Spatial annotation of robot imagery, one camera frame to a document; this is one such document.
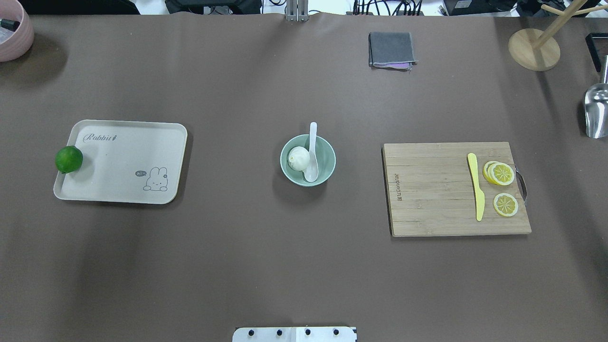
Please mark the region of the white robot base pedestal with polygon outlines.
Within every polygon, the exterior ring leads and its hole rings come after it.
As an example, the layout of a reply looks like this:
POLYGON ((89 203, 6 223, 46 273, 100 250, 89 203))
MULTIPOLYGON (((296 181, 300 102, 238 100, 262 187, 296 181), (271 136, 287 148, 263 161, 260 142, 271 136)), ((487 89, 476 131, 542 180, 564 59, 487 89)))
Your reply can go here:
POLYGON ((241 327, 232 336, 233 342, 356 342, 355 327, 293 326, 241 327))

